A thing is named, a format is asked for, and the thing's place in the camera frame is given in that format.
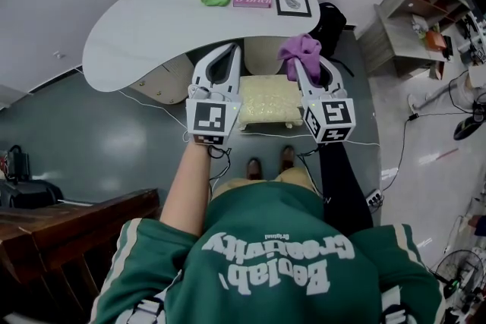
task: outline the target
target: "person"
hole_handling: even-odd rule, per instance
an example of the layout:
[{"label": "person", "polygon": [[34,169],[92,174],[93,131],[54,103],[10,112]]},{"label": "person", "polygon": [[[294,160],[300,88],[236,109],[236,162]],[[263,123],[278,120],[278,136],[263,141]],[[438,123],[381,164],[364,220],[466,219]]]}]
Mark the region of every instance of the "person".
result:
[{"label": "person", "polygon": [[188,144],[159,221],[123,226],[91,322],[440,322],[410,227],[373,228],[341,143],[320,151],[323,198],[286,147],[274,181],[252,160],[209,201],[211,150]]}]

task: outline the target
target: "shoe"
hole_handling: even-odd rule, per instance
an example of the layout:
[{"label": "shoe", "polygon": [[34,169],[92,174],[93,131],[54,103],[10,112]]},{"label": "shoe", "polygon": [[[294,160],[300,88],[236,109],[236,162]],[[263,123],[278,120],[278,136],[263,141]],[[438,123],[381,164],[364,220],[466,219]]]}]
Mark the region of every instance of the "shoe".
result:
[{"label": "shoe", "polygon": [[295,151],[292,146],[285,146],[280,154],[280,174],[294,167]]},{"label": "shoe", "polygon": [[247,180],[263,180],[264,175],[261,172],[261,163],[259,159],[252,158],[248,165],[246,165]]}]

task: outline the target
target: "leg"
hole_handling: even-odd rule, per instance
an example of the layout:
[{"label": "leg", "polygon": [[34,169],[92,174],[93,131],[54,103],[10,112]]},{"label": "leg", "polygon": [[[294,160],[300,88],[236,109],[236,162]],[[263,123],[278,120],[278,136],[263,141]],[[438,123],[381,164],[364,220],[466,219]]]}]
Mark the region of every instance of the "leg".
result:
[{"label": "leg", "polygon": [[221,184],[213,193],[213,199],[221,196],[223,193],[230,189],[235,189],[237,187],[244,187],[245,185],[257,184],[259,182],[265,182],[262,179],[261,163],[258,159],[253,158],[250,160],[246,167],[246,178],[234,178],[228,182]]},{"label": "leg", "polygon": [[342,143],[328,143],[319,151],[324,202],[324,221],[349,236],[373,228],[373,219],[356,181]]},{"label": "leg", "polygon": [[309,175],[307,174],[305,169],[294,167],[294,159],[294,148],[292,146],[286,146],[280,156],[280,174],[274,181],[298,185],[306,189],[312,190],[315,193],[314,186],[312,185]]}]

